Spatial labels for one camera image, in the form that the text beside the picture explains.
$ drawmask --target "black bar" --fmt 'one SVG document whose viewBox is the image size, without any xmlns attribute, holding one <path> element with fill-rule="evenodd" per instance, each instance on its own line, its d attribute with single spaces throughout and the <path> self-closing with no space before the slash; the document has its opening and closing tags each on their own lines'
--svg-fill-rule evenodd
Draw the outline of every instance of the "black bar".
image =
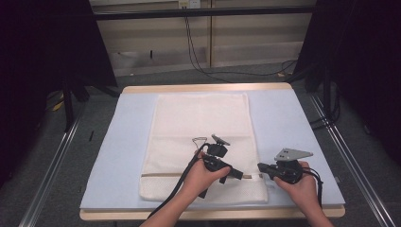
<svg viewBox="0 0 401 227">
<path fill-rule="evenodd" d="M 149 11 L 127 11 L 127 12 L 96 12 L 94 17 L 98 21 L 125 20 L 125 19 L 148 19 L 148 18 L 172 18 L 172 17 L 201 17 L 201 16 L 234 16 L 234 15 L 256 15 L 256 14 L 289 14 L 289 13 L 311 13 L 330 10 L 316 6 L 297 7 L 266 7 L 266 8 L 232 8 L 232 9 L 167 9 Z"/>
</svg>

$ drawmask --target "gray carpet floor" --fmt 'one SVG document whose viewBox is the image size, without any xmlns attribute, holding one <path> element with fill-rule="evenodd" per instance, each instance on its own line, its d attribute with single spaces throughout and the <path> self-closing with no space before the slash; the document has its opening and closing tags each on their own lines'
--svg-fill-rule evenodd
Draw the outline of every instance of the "gray carpet floor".
<svg viewBox="0 0 401 227">
<path fill-rule="evenodd" d="M 268 73 L 281 69 L 281 64 L 262 64 L 225 67 L 219 71 Z M 235 73 L 210 75 L 230 82 L 276 82 L 284 78 L 247 76 Z M 122 91 L 126 86 L 157 84 L 221 83 L 195 70 L 166 72 L 117 78 Z M 319 118 L 304 89 L 304 81 L 291 84 L 309 120 Z M 79 217 L 79 205 L 97 153 L 113 118 L 117 98 L 94 88 L 86 103 L 74 102 L 76 112 L 83 110 L 74 139 L 67 150 L 35 226 L 138 226 L 142 221 L 84 221 Z M 364 124 L 346 100 L 340 100 L 341 114 L 336 123 L 344 140 L 352 150 L 376 193 L 383 200 L 395 224 L 401 224 L 401 167 L 393 162 L 379 141 L 367 134 Z M 0 226 L 18 226 L 33 199 L 55 151 L 63 137 L 65 114 L 63 107 L 47 112 L 37 137 L 27 156 L 14 172 L 13 178 L 0 189 Z M 344 163 L 328 131 L 314 130 L 333 174 L 340 179 L 340 191 L 345 198 L 345 216 L 332 218 L 336 226 L 380 226 L 369 203 L 359 190 L 348 166 Z M 236 220 L 236 221 L 179 221 L 177 226 L 307 226 L 304 219 L 291 220 Z"/>
</svg>

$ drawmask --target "table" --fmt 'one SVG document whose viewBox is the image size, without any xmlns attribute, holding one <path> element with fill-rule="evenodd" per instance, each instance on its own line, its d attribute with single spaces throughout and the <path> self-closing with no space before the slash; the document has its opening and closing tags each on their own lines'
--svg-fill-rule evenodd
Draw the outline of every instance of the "table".
<svg viewBox="0 0 401 227">
<path fill-rule="evenodd" d="M 154 209 L 159 202 L 148 202 L 148 201 L 140 201 L 138 200 L 138 195 L 134 195 L 134 187 L 137 187 L 137 183 L 133 183 L 130 181 L 124 182 L 127 179 L 131 179 L 134 176 L 133 171 L 129 171 L 129 173 L 124 171 L 115 170 L 119 168 L 121 165 L 114 165 L 113 168 L 108 166 L 108 162 L 111 160 L 107 159 L 108 152 L 111 149 L 115 150 L 115 148 L 110 147 L 112 145 L 120 146 L 119 148 L 123 149 L 123 147 L 127 146 L 129 143 L 134 143 L 135 147 L 138 148 L 139 155 L 144 153 L 144 146 L 146 148 L 147 140 L 145 138 L 137 138 L 127 141 L 124 138 L 116 137 L 115 130 L 118 128 L 118 124 L 121 126 L 127 127 L 128 124 L 126 122 L 121 122 L 121 119 L 118 119 L 118 116 L 121 114 L 127 114 L 121 107 L 124 107 L 123 99 L 126 97 L 132 96 L 143 96 L 144 98 L 149 98 L 150 96 L 157 96 L 157 94 L 162 93 L 209 93 L 209 92 L 223 92 L 223 93 L 231 93 L 231 92 L 247 92 L 250 97 L 250 105 L 251 105 L 251 116 L 253 121 L 257 120 L 258 124 L 253 124 L 255 130 L 255 139 L 258 149 L 267 150 L 266 146 L 283 146 L 283 143 L 286 145 L 294 146 L 295 144 L 301 146 L 302 148 L 313 148 L 314 156 L 307 158 L 311 166 L 315 166 L 320 172 L 324 185 L 323 185 L 323 211 L 330 218 L 338 218 L 342 217 L 345 214 L 344 209 L 344 200 L 338 189 L 338 186 L 334 180 L 334 177 L 327 165 L 327 162 L 324 159 L 322 151 L 314 137 L 312 130 L 310 129 L 308 122 L 305 118 L 305 114 L 299 104 L 298 99 L 296 98 L 295 93 L 293 92 L 291 86 L 287 83 L 242 83 L 242 84 L 197 84 L 197 85 L 159 85 L 159 86 L 131 86 L 124 89 L 122 96 L 120 97 L 119 103 L 117 104 L 117 108 L 114 114 L 113 121 L 111 126 L 109 127 L 108 134 L 103 141 L 102 148 L 100 149 L 98 158 L 94 165 L 93 172 L 91 173 L 90 180 L 88 181 L 88 187 L 85 192 L 84 198 L 82 199 L 80 217 L 84 220 L 127 220 L 127 219 L 146 219 L 148 214 L 152 209 Z M 262 100 L 266 98 L 271 99 L 269 105 L 262 105 L 264 103 Z M 144 105 L 147 108 L 152 105 L 151 102 L 146 99 L 142 104 L 135 103 L 132 105 Z M 274 118 L 274 111 L 280 111 L 281 116 L 279 118 L 283 118 L 285 121 L 280 121 Z M 276 124 L 276 129 L 273 136 L 278 136 L 277 139 L 270 141 L 268 145 L 264 142 L 260 136 L 269 135 L 270 131 L 264 131 L 260 133 L 261 129 L 263 129 L 264 123 L 263 120 L 257 118 L 255 113 L 263 112 L 269 114 L 270 117 L 274 118 L 273 124 Z M 141 119 L 141 114 L 137 117 L 137 123 L 146 123 L 147 120 Z M 289 122 L 294 127 L 289 129 Z M 136 127 L 127 127 L 127 129 L 136 128 L 143 129 L 141 126 Z M 282 135 L 292 136 L 292 133 L 301 134 L 300 139 L 291 137 L 291 140 L 280 139 L 283 137 Z M 271 153 L 268 152 L 259 152 L 260 161 L 263 163 L 272 163 L 273 157 Z M 113 158 L 114 162 L 126 162 L 128 159 L 128 154 L 119 154 L 121 156 L 121 161 Z M 130 165 L 131 169 L 136 169 L 137 171 L 141 168 L 139 166 Z M 116 175 L 113 174 L 121 174 L 127 176 L 121 176 L 122 179 L 116 180 Z M 287 194 L 284 191 L 277 190 L 275 183 L 268 180 L 266 182 L 268 184 L 268 189 L 270 191 L 270 200 L 267 204 L 247 204 L 247 205 L 236 205 L 236 206 L 190 206 L 183 214 L 181 215 L 181 220 L 194 220 L 194 219 L 254 219 L 254 218 L 304 218 L 304 215 L 299 211 L 299 209 L 290 201 Z"/>
</svg>

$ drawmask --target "person's hand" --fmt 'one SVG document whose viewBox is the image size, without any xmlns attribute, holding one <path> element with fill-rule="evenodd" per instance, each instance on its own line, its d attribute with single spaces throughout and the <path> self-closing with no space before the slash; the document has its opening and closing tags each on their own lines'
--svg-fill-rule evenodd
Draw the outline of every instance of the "person's hand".
<svg viewBox="0 0 401 227">
<path fill-rule="evenodd" d="M 307 162 L 299 163 L 303 168 L 309 168 Z M 308 208 L 316 206 L 316 204 L 319 205 L 316 193 L 316 182 L 313 176 L 304 173 L 302 179 L 295 184 L 286 183 L 278 177 L 274 177 L 274 181 L 287 191 L 291 199 L 301 210 L 305 211 Z"/>
<path fill-rule="evenodd" d="M 201 152 L 199 155 L 200 159 L 189 170 L 188 175 L 183 181 L 183 187 L 180 190 L 182 193 L 193 197 L 193 199 L 195 199 L 201 192 L 208 188 L 212 182 L 227 176 L 231 170 L 227 166 L 215 172 L 209 171 L 204 166 L 204 162 L 201 159 L 201 156 L 203 155 L 204 153 Z"/>
</svg>

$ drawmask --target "white cloth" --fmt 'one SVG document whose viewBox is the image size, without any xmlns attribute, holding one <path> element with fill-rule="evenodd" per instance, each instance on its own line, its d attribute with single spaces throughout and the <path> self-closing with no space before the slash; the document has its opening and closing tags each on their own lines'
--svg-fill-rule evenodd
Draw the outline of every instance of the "white cloth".
<svg viewBox="0 0 401 227">
<path fill-rule="evenodd" d="M 164 201 L 197 149 L 196 137 L 212 134 L 229 142 L 222 160 L 252 179 L 214 182 L 205 199 L 195 202 L 235 204 L 267 201 L 267 187 L 259 177 L 259 158 L 246 94 L 159 95 L 149 134 L 146 159 L 140 180 L 144 200 Z M 177 176 L 166 176 L 167 173 Z"/>
</svg>

